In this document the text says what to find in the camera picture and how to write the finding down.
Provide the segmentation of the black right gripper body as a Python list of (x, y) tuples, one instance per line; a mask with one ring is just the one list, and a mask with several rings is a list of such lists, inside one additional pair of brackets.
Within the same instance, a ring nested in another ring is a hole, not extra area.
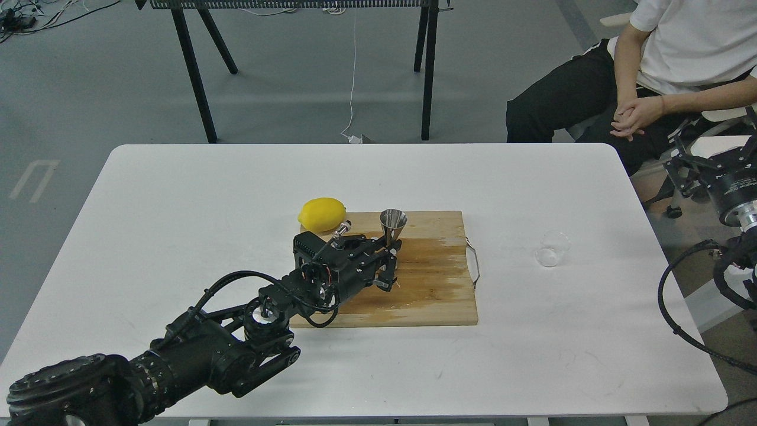
[(743, 232), (756, 223), (755, 160), (742, 156), (712, 156), (716, 169), (707, 175), (707, 192), (719, 221)]

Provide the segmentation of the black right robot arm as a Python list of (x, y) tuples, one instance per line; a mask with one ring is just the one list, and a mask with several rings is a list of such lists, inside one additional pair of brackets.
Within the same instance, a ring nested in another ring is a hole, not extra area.
[(716, 118), (714, 112), (709, 114), (709, 121), (716, 123), (716, 128), (703, 133), (689, 146), (684, 145), (681, 135), (692, 126), (691, 121), (685, 121), (671, 134), (670, 141), (674, 148), (664, 168), (674, 193), (687, 198), (698, 189), (703, 189), (719, 221), (725, 226), (738, 228), (740, 235), (725, 244), (714, 240), (701, 241), (679, 254), (660, 278), (657, 303), (673, 334), (709, 356), (754, 375), (754, 364), (725, 356), (705, 346), (684, 331), (665, 306), (663, 293), (668, 275), (692, 254), (709, 251), (714, 259), (712, 283), (719, 294), (743, 310), (755, 309), (755, 276), (743, 279), (743, 293), (738, 293), (726, 277), (730, 267), (755, 272), (755, 133), (740, 143), (730, 140), (717, 144), (712, 137), (718, 128), (726, 126), (727, 121)]

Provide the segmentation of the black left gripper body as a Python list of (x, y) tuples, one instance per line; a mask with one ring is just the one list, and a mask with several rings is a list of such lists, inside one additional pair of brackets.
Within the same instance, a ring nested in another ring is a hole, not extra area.
[(317, 299), (351, 299), (370, 286), (375, 273), (370, 265), (375, 253), (346, 251), (343, 237), (334, 247), (332, 241), (306, 231), (294, 237), (293, 253), (296, 269), (314, 286)]

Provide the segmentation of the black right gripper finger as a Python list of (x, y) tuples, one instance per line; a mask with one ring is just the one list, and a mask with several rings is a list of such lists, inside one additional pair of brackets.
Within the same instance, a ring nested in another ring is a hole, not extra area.
[(702, 173), (719, 172), (719, 162), (687, 153), (679, 133), (673, 133), (669, 142), (674, 149), (664, 168), (674, 186), (674, 193), (689, 198)]
[(749, 126), (749, 134), (733, 137), (730, 149), (732, 163), (753, 163), (756, 153), (756, 113), (754, 105), (746, 106), (745, 119)]

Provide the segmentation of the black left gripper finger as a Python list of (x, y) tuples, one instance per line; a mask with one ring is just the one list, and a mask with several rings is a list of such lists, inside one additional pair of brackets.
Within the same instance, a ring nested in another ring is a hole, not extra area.
[(383, 249), (370, 256), (370, 265), (373, 267), (374, 276), (370, 286), (375, 286), (389, 293), (396, 283), (397, 249)]
[(382, 249), (399, 251), (401, 249), (402, 240), (395, 240), (393, 242), (387, 242), (386, 237), (368, 238), (364, 234), (346, 235), (343, 237), (344, 249), (346, 251), (359, 251), (360, 253), (376, 253)]

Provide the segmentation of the person's clasped hands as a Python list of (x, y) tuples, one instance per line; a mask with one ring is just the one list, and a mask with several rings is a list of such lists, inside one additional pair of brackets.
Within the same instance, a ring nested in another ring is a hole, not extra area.
[(635, 135), (643, 135), (645, 128), (664, 114), (665, 98), (662, 95), (644, 98), (630, 94), (618, 95), (609, 133), (632, 142)]

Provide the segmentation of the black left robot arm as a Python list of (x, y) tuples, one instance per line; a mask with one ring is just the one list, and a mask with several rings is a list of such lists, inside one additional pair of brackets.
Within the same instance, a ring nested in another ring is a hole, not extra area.
[(297, 361), (293, 317), (326, 327), (363, 289), (390, 291), (401, 246), (394, 231), (296, 235), (291, 273), (228, 273), (140, 356), (82, 356), (17, 380), (9, 424), (138, 425), (204, 386), (240, 398)]

